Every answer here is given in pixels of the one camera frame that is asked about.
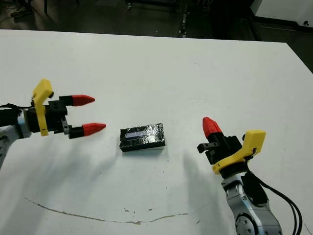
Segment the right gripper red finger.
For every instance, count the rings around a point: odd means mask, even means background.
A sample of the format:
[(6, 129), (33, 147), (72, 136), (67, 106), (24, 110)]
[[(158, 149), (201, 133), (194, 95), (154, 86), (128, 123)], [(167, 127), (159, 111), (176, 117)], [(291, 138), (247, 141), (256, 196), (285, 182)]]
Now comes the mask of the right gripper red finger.
[(212, 120), (214, 125), (214, 131), (212, 131), (211, 136), (215, 142), (222, 143), (224, 141), (224, 134), (220, 129), (216, 121)]
[(206, 139), (210, 141), (209, 137), (212, 134), (217, 133), (217, 122), (209, 117), (204, 117), (202, 119), (202, 128), (203, 128)]

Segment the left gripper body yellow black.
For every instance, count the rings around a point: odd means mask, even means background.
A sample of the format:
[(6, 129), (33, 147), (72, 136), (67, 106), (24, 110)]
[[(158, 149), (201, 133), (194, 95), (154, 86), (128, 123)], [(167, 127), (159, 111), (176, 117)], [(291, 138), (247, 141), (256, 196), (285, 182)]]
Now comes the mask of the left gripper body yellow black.
[(69, 134), (70, 126), (67, 123), (67, 106), (63, 99), (45, 101), (52, 98), (54, 91), (51, 82), (42, 79), (32, 93), (31, 108), (26, 110), (28, 126), (33, 133), (47, 136), (49, 132), (55, 134)]

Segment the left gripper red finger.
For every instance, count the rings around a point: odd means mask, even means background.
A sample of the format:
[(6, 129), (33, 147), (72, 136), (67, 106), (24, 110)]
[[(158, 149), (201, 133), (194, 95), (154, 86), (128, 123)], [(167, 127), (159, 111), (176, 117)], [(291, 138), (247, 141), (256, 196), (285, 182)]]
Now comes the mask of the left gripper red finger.
[(83, 106), (95, 101), (95, 98), (84, 95), (84, 94), (77, 94), (77, 95), (65, 95), (60, 96), (59, 100), (61, 100), (66, 106)]
[(79, 127), (71, 127), (69, 131), (69, 139), (90, 136), (104, 128), (106, 128), (106, 124), (102, 123), (89, 123)]

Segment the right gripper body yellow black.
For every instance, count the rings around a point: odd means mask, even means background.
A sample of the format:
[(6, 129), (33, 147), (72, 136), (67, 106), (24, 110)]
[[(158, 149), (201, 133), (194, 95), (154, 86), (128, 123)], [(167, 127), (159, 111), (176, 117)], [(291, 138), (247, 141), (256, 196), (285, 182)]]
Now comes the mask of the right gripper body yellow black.
[(245, 167), (245, 161), (261, 152), (266, 137), (262, 130), (247, 131), (243, 142), (221, 130), (204, 130), (204, 134), (208, 142), (200, 143), (197, 150), (206, 154), (215, 174), (230, 174)]

